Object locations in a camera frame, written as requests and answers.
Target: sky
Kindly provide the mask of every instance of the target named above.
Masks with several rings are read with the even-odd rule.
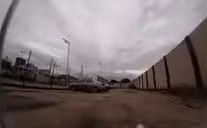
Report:
[[[0,25],[11,0],[0,0]],[[21,0],[8,29],[5,56],[39,68],[51,58],[70,68],[139,75],[178,45],[207,16],[207,0]]]

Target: street light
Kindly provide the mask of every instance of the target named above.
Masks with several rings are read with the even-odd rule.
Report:
[[[101,64],[100,61],[98,63],[99,63],[99,66],[100,66],[100,74],[102,75],[102,64]]]
[[[69,85],[69,59],[70,59],[70,41],[62,38],[63,41],[68,44],[68,54],[67,54],[67,64],[66,64],[66,72],[67,72],[67,86]]]

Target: parked car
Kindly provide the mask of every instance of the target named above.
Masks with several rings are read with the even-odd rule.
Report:
[[[100,83],[73,83],[69,86],[72,91],[105,92],[107,88]]]

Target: ground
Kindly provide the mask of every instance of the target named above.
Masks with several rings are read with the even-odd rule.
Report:
[[[199,128],[203,104],[159,92],[5,89],[8,128]]]

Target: fence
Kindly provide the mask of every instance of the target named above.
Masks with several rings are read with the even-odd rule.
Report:
[[[207,18],[134,83],[143,90],[207,88]]]

